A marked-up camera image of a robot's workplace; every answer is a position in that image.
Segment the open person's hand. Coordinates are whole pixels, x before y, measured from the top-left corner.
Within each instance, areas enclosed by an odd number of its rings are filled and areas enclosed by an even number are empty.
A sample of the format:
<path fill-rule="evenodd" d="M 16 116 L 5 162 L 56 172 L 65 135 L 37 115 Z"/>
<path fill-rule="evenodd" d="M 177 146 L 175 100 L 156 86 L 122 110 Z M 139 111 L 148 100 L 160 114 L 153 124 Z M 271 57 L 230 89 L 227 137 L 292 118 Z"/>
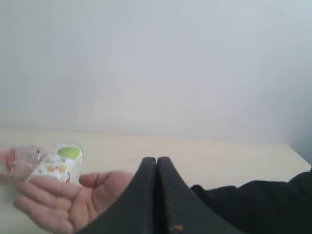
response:
<path fill-rule="evenodd" d="M 18 185 L 14 206 L 47 232 L 74 234 L 107 210 L 132 178 L 123 171 L 83 174 L 79 184 L 35 177 Z"/>

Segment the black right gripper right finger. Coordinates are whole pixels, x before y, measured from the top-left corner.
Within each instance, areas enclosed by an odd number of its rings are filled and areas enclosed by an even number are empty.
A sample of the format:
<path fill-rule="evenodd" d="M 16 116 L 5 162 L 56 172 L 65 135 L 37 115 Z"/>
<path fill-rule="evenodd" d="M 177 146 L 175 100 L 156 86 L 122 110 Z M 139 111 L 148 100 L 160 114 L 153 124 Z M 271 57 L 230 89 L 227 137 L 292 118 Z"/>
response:
<path fill-rule="evenodd" d="M 208 208 L 188 187 L 168 157 L 157 160 L 158 234 L 239 234 L 240 230 Z"/>

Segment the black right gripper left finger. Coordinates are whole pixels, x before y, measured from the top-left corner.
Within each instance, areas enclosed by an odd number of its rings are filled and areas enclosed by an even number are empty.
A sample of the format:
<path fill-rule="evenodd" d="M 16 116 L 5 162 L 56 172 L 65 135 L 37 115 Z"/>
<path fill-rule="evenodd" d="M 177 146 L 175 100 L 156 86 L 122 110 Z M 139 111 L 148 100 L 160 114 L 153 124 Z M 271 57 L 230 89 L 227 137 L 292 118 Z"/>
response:
<path fill-rule="evenodd" d="M 116 201 L 80 234 L 152 234 L 156 159 L 145 157 Z"/>

